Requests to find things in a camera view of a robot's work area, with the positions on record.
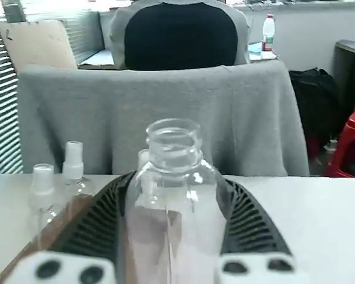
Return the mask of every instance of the spray nozzle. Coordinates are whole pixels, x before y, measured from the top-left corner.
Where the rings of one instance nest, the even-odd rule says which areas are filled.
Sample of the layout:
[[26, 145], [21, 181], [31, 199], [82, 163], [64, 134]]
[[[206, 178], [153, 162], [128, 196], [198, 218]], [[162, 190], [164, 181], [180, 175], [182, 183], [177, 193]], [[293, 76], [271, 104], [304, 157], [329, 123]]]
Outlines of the spray nozzle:
[[30, 190], [30, 206], [44, 209], [54, 203], [54, 166], [37, 164], [33, 167], [33, 181]]
[[81, 179], [84, 172], [83, 143], [68, 141], [63, 163], [63, 176], [65, 179]]

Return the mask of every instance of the bottle cap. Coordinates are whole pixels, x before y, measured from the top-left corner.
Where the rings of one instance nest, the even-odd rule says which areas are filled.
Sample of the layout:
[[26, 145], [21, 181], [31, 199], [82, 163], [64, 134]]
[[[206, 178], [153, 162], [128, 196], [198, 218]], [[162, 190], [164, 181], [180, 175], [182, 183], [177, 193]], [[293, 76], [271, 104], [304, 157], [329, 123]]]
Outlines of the bottle cap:
[[33, 167], [29, 205], [34, 209], [47, 209], [55, 202], [54, 166], [37, 164]]
[[83, 143], [68, 141], [64, 157], [62, 175], [65, 179], [81, 179], [84, 173]]

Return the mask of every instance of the white table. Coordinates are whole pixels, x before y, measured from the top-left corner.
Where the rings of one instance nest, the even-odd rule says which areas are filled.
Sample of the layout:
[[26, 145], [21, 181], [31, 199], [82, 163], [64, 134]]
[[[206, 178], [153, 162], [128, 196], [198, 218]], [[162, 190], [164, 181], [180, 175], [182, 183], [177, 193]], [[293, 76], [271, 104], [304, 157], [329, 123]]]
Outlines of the white table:
[[[113, 176], [90, 176], [97, 189]], [[355, 179], [230, 177], [261, 203], [314, 284], [355, 284]], [[30, 175], [0, 175], [0, 272], [28, 243]]]

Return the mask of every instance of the water bottle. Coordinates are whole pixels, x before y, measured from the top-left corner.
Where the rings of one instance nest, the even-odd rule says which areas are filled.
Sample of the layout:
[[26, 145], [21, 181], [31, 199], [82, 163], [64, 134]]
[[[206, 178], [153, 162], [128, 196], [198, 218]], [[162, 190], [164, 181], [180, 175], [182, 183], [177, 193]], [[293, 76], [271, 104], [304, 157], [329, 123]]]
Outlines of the water bottle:
[[83, 143], [78, 141], [68, 141], [62, 175], [64, 189], [67, 198], [67, 216], [71, 220], [79, 209], [78, 198], [93, 196], [95, 188], [91, 180], [83, 177]]
[[33, 167], [33, 181], [29, 194], [29, 226], [38, 250], [47, 249], [45, 237], [55, 232], [61, 220], [56, 218], [62, 211], [54, 189], [54, 166], [37, 164]]
[[125, 198], [132, 277], [138, 284], [211, 283], [227, 219], [218, 197], [228, 185], [203, 159], [195, 122], [160, 120], [146, 132], [148, 161]]
[[263, 24], [262, 57], [264, 52], [272, 51], [273, 38], [275, 36], [275, 21], [273, 14], [268, 13]]

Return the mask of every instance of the bottle neck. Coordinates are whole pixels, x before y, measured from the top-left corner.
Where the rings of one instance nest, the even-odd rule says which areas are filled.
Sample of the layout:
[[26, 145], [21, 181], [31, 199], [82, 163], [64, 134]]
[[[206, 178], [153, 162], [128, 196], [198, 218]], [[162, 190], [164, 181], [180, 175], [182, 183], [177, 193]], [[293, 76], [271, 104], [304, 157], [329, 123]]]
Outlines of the bottle neck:
[[157, 121], [147, 133], [149, 161], [161, 172], [182, 173], [202, 160], [199, 126], [193, 121]]

